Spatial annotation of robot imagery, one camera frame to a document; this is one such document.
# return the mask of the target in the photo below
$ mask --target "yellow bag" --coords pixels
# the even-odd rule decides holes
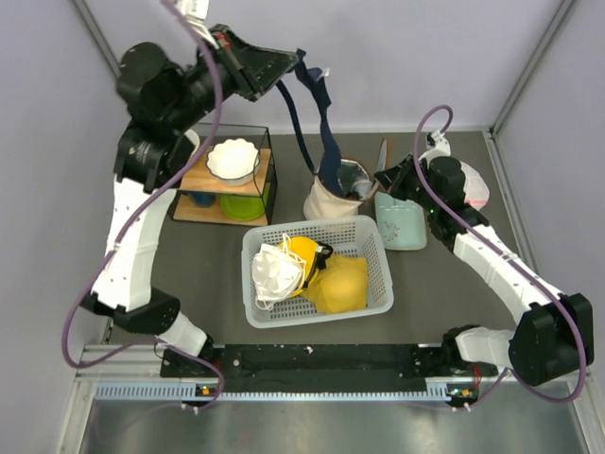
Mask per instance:
[[[313,302],[319,312],[339,314],[366,307],[368,262],[333,253],[326,268],[318,273],[301,296]]]

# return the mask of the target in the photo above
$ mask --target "gray floor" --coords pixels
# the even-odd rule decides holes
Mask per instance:
[[[412,134],[389,134],[403,159]],[[382,134],[345,134],[337,140],[345,156],[373,168]],[[483,209],[500,237],[515,249],[510,223],[498,190],[488,151],[479,132],[448,134],[452,152],[476,168],[492,191]],[[303,220],[303,201],[312,177],[306,171],[293,136],[274,136],[279,191],[273,223]],[[321,150],[318,136],[307,145]],[[362,213],[372,214],[365,207]],[[152,285],[181,299],[182,310],[217,343],[417,343],[441,340],[448,329],[467,323],[512,328],[512,318],[483,281],[437,240],[414,253],[388,252],[395,303],[383,314],[333,323],[256,329],[244,314],[240,253],[245,227],[167,220],[162,230]],[[112,341],[137,339],[115,329]]]
[[[548,392],[565,395],[569,390],[551,383]],[[178,405],[143,417],[157,405],[95,402],[80,453],[589,452],[572,406],[541,401],[516,383],[501,385],[471,413],[425,410],[402,402],[225,402],[198,417]]]

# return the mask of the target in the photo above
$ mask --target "green plate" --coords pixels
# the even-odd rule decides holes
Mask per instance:
[[[265,206],[267,206],[268,200],[268,187],[269,185],[266,184],[263,193]],[[219,200],[220,211],[222,211],[227,218],[234,220],[253,220],[263,216],[265,213],[263,201],[261,201],[259,197],[223,195],[220,196]]]

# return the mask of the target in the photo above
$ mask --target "blue fabric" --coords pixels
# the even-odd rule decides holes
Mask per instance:
[[[294,73],[296,79],[304,85],[311,96],[315,100],[320,112],[320,135],[321,142],[323,143],[323,156],[321,157],[320,170],[318,177],[321,183],[334,195],[344,197],[344,193],[340,184],[338,183],[338,169],[340,168],[340,162],[342,155],[340,154],[340,147],[332,131],[330,130],[330,124],[328,123],[328,108],[332,104],[332,100],[328,95],[328,89],[325,84],[325,77],[322,75],[322,71],[319,68],[307,69],[304,64],[305,52],[303,50],[297,50],[299,56],[299,62],[294,67]],[[292,100],[292,96],[286,89],[285,85],[280,81],[277,85],[278,90],[282,94],[285,100],[285,104],[290,112],[292,124],[294,126],[294,132],[296,139],[301,149],[302,157],[304,158],[307,166],[313,171],[313,163],[309,155],[306,144],[304,143],[303,133],[301,131],[301,124],[296,112],[296,107]]]

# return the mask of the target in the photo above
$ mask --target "white plastic basket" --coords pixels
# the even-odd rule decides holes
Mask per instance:
[[[342,314],[318,312],[302,296],[277,303],[272,310],[261,310],[254,304],[256,290],[251,276],[251,263],[261,244],[277,245],[282,234],[307,236],[329,244],[335,253],[368,260],[368,305],[365,309]],[[244,236],[242,251],[242,284],[246,318],[256,328],[274,328],[295,324],[330,322],[367,315],[382,314],[393,306],[393,289],[385,248],[373,219],[367,216],[308,220],[289,224],[257,227]]]

